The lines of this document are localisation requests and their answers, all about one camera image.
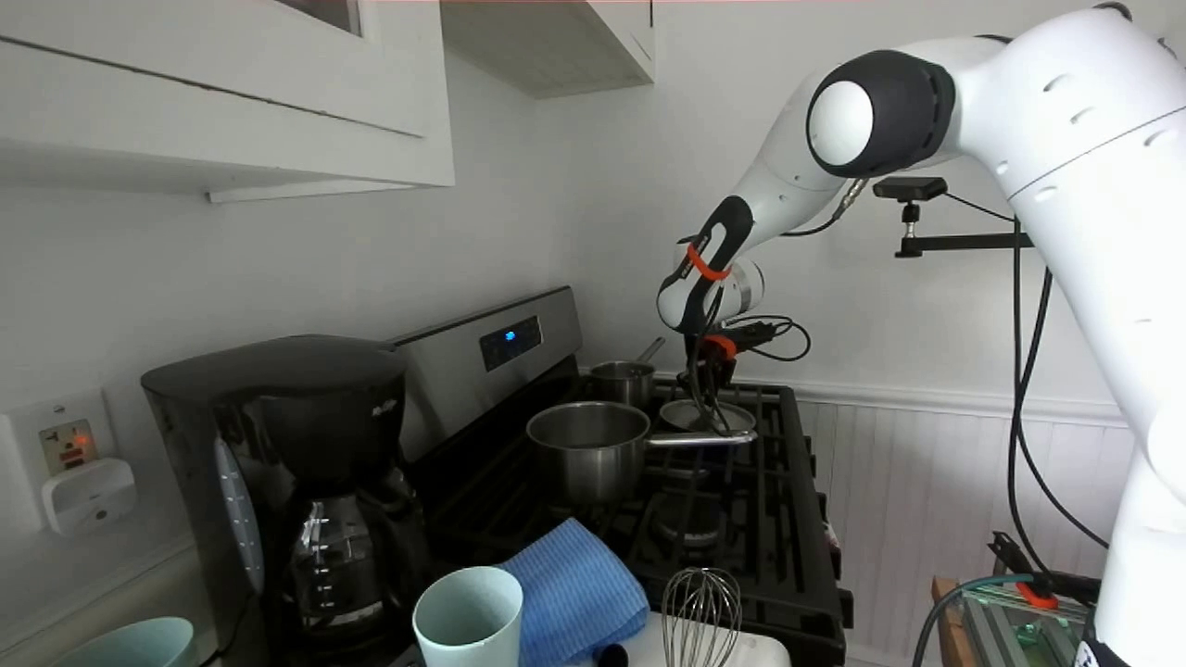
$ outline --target blue towel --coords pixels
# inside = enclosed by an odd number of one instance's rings
[[[579,519],[504,565],[522,585],[522,667],[555,667],[642,633],[648,602]]]

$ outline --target stove burner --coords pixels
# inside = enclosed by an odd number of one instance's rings
[[[720,510],[720,497],[667,491],[653,502],[648,530],[656,530],[670,548],[699,556],[722,540],[727,519]]]

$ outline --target stovetop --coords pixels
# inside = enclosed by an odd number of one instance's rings
[[[555,522],[580,519],[636,575],[653,608],[677,566],[727,566],[741,582],[746,629],[779,639],[794,662],[845,662],[852,597],[838,590],[841,561],[821,528],[794,394],[727,391],[720,401],[757,418],[757,444],[648,450],[631,502],[570,509],[542,486],[522,428],[555,401],[584,398],[580,391],[568,359],[406,467],[441,566],[500,565]],[[677,398],[677,381],[656,381],[656,428],[660,405]]]

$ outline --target white beadboard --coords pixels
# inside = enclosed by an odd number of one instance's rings
[[[814,443],[814,486],[845,546],[841,585],[854,592],[849,662],[908,662],[929,608],[929,580],[988,575],[1005,502],[1006,410],[929,401],[800,398]],[[1026,415],[1026,443],[1048,491],[1106,536],[1135,438],[1118,418]],[[1020,459],[1020,509],[1041,561],[1100,575],[1105,551],[1067,528]]]

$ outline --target whisk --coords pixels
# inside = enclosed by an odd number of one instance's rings
[[[722,667],[741,629],[741,585],[731,571],[683,566],[662,585],[662,662]]]

